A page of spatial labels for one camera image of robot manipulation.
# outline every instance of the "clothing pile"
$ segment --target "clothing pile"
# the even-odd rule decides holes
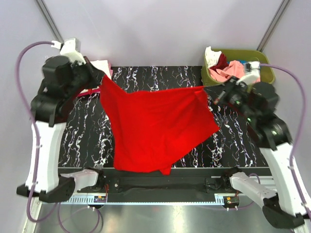
[[[218,82],[223,83],[231,76],[237,78],[244,76],[245,61],[227,62],[227,57],[221,51],[215,52],[210,46],[205,50],[205,59],[211,78]]]

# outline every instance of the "white cloth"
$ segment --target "white cloth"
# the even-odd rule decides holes
[[[91,64],[95,68],[102,70],[108,76],[108,78],[111,79],[112,70],[110,69],[110,65],[107,60],[101,60],[101,61],[97,60],[97,61],[91,62]]]
[[[207,47],[205,49],[205,59],[206,59],[206,62],[207,62],[207,67],[208,68],[211,68],[213,67],[214,65],[217,65],[218,63],[218,60],[219,60],[219,57],[220,55],[222,54],[221,51],[219,52],[214,52],[211,47]]]

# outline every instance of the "white wall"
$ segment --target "white wall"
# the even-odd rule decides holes
[[[281,0],[45,0],[64,38],[115,66],[202,65],[206,46],[256,49]]]
[[[25,46],[54,38],[33,0],[1,1],[0,22],[0,228],[4,233],[18,233],[26,216],[26,199],[16,195],[16,188],[28,175],[32,134],[17,95],[14,65]],[[22,61],[21,79],[28,100],[36,95],[45,58],[54,54],[45,45],[31,50]]]
[[[296,155],[302,178],[311,195],[311,1],[293,0],[276,31],[269,41],[264,53],[271,64],[285,67],[296,74],[303,83],[307,93],[307,119],[302,140]],[[285,73],[275,71],[276,90],[281,101],[277,109],[291,130],[292,136],[297,132],[301,113],[301,95],[295,82]]]

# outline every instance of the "metal pole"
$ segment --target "metal pole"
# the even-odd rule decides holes
[[[49,29],[51,30],[53,36],[55,37],[55,39],[59,42],[64,42],[64,39],[62,37],[62,35],[60,34],[46,4],[44,3],[43,0],[35,0],[35,2],[37,3],[37,6],[39,7],[40,12],[42,13],[46,23],[48,24]]]
[[[273,32],[275,31],[278,23],[280,22],[282,16],[284,15],[287,7],[289,6],[290,2],[292,0],[283,0],[282,3],[280,4],[278,10],[276,11],[276,14],[274,15],[267,31],[265,32],[263,38],[261,39],[261,42],[258,45],[257,50],[262,52],[264,48],[266,47],[269,39],[271,38]]]

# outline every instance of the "black marble table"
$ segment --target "black marble table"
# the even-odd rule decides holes
[[[114,67],[112,80],[128,93],[202,85],[202,67]],[[227,106],[212,100],[220,86],[206,87],[208,105],[220,130],[193,148],[173,167],[267,166],[248,137],[246,121]],[[78,98],[65,129],[60,167],[113,167],[114,137],[99,94]]]

